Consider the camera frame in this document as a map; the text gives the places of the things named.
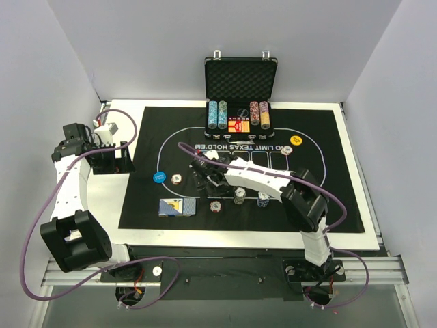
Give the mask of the black poker felt mat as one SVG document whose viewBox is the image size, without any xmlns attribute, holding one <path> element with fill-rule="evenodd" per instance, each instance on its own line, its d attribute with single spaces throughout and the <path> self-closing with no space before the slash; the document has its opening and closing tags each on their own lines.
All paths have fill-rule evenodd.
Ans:
<svg viewBox="0 0 437 328">
<path fill-rule="evenodd" d="M 232 145 L 208 140 L 204 135 L 205 110 L 175 107 L 147 107 L 139 127 L 133 163 L 119 226 L 124 229 L 224 230 L 291 232 L 294 227 L 285 216 L 280 202 L 270 200 L 265 208 L 257 205 L 257 193 L 246 192 L 243 204 L 222 198 L 222 210 L 213 213 L 210 201 L 199 197 L 192 171 L 191 158 L 178 148 L 184 142 L 198 150 L 215 149 L 230 153 L 255 164 L 279 170 L 308 169 L 321 187 L 337 197 L 328 205 L 327 223 L 334 232 L 364 232 L 362 212 L 343 153 L 335 115 L 329 110 L 272 111 L 275 134 L 271 140 L 253 146 Z M 292 135 L 302 137 L 301 146 L 290 143 Z M 291 146 L 289 156 L 281 154 Z M 156 184 L 152 177 L 166 173 L 167 179 Z M 171 183 L 174 174 L 182 175 L 178 185 Z M 191 217 L 159 217 L 160 199 L 195 198 L 196 214 Z"/>
</svg>

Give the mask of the grey poker chip stack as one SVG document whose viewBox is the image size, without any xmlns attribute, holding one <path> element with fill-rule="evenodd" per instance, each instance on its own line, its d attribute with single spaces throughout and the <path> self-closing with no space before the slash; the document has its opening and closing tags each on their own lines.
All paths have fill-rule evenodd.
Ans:
<svg viewBox="0 0 437 328">
<path fill-rule="evenodd" d="M 242 187 L 237 187 L 234 191 L 234 203 L 241 205 L 244 203 L 246 197 L 246 191 Z"/>
</svg>

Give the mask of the green chip row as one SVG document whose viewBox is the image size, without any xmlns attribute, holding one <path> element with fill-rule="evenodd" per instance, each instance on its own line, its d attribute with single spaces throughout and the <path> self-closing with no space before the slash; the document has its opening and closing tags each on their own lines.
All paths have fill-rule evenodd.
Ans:
<svg viewBox="0 0 437 328">
<path fill-rule="evenodd" d="M 227 128 L 227 103 L 224 100 L 218 102 L 218 124 L 219 129 Z"/>
</svg>

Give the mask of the light blue chip row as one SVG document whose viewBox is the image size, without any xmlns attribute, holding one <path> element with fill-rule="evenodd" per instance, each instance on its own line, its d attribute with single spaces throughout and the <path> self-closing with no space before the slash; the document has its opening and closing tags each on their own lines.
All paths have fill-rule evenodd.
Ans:
<svg viewBox="0 0 437 328">
<path fill-rule="evenodd" d="M 218 124 L 218 103 L 211 100 L 208 103 L 208 123 L 207 127 L 209 129 L 216 129 Z"/>
</svg>

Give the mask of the blue playing card deck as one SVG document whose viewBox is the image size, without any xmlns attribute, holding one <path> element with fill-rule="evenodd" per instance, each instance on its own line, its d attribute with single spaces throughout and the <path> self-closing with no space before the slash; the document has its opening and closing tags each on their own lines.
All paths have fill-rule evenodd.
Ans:
<svg viewBox="0 0 437 328">
<path fill-rule="evenodd" d="M 191 217 L 196 214 L 195 198 L 160 199 L 158 205 L 159 217 Z"/>
</svg>

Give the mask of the purple yellow chip row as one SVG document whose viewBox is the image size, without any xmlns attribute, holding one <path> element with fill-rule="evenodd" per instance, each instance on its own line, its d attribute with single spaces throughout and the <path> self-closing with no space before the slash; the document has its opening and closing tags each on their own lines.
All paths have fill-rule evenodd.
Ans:
<svg viewBox="0 0 437 328">
<path fill-rule="evenodd" d="M 270 128 L 270 112 L 269 112 L 269 104 L 266 101 L 260 102 L 259 104 L 259 118 L 261 128 L 267 130 Z"/>
</svg>

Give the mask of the red poker chip stack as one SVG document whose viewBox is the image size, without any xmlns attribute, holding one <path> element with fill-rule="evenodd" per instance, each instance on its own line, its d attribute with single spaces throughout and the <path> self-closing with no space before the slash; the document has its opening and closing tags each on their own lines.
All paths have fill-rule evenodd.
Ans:
<svg viewBox="0 0 437 328">
<path fill-rule="evenodd" d="M 221 204 L 221 202 L 218 201 L 218 200 L 213 200 L 213 201 L 211 201 L 211 202 L 210 202 L 210 210 L 211 210 L 213 213 L 219 213 L 219 212 L 221 212 L 221 210 L 222 210 L 222 204 Z"/>
</svg>

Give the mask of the yellow big blind button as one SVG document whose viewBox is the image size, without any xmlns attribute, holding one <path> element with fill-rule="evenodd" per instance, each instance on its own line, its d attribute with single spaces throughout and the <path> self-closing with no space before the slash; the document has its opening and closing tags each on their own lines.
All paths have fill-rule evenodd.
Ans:
<svg viewBox="0 0 437 328">
<path fill-rule="evenodd" d="M 293 146 L 301 146 L 302 143 L 303 143 L 302 137 L 299 136 L 299 135 L 292 135 L 292 136 L 290 137 L 290 143 L 291 143 Z"/>
</svg>

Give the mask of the red playing card box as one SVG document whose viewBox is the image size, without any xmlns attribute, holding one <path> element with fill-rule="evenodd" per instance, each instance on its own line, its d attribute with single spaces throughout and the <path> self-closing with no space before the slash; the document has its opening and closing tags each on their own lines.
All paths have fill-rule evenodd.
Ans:
<svg viewBox="0 0 437 328">
<path fill-rule="evenodd" d="M 249 133 L 251 124 L 248 120 L 229 120 L 227 127 L 229 133 Z"/>
</svg>

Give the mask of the blue poker chip stack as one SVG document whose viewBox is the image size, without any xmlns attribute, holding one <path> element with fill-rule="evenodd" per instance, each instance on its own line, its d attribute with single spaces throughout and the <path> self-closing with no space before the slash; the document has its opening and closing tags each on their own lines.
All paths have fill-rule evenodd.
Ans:
<svg viewBox="0 0 437 328">
<path fill-rule="evenodd" d="M 265 208 L 269 204 L 270 196 L 266 193 L 259 192 L 257 196 L 257 205 L 260 208 Z"/>
</svg>

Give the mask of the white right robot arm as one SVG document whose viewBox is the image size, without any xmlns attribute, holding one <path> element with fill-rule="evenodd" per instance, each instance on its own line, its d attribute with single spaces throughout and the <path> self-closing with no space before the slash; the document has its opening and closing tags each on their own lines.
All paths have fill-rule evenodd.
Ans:
<svg viewBox="0 0 437 328">
<path fill-rule="evenodd" d="M 278 171 L 215 151 L 196 156 L 189 167 L 197 190 L 205 196 L 222 197 L 242 187 L 279 201 L 287 220 L 302 236 L 306 274 L 321 279 L 329 272 L 330 244 L 324 232 L 328 200 L 309 186 L 316 183 L 311 172 Z"/>
</svg>

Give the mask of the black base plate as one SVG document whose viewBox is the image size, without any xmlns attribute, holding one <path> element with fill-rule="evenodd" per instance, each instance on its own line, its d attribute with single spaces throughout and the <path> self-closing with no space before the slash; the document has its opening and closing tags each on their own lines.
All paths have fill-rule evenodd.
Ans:
<svg viewBox="0 0 437 328">
<path fill-rule="evenodd" d="M 102 280 L 160 283 L 170 288 L 164 300 L 300 301 L 301 282 L 328 279 L 308 272 L 301 250 L 133 246 L 130 252 L 146 261 L 103 273 Z"/>
</svg>

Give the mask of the clear dealer button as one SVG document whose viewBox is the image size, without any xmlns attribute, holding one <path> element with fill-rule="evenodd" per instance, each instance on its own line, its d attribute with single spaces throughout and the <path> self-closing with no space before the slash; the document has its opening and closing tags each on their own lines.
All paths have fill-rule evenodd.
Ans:
<svg viewBox="0 0 437 328">
<path fill-rule="evenodd" d="M 247 118 L 249 116 L 249 111 L 245 108 L 237 110 L 237 115 L 239 118 Z"/>
</svg>

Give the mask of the blue small blind button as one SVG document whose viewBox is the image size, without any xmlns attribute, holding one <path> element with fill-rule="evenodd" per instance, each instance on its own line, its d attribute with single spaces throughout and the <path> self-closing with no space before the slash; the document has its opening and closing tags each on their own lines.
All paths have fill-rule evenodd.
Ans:
<svg viewBox="0 0 437 328">
<path fill-rule="evenodd" d="M 153 175 L 152 179 L 156 184 L 162 184 L 166 181 L 167 175 L 162 171 L 158 171 Z"/>
</svg>

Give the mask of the red chips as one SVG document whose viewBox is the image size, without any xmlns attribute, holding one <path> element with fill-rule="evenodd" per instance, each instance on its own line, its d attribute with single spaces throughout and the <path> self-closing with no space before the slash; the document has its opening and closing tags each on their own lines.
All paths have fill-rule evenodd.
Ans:
<svg viewBox="0 0 437 328">
<path fill-rule="evenodd" d="M 171 177 L 171 183 L 173 185 L 178 185 L 182 182 L 182 175 L 181 174 L 174 174 Z"/>
</svg>

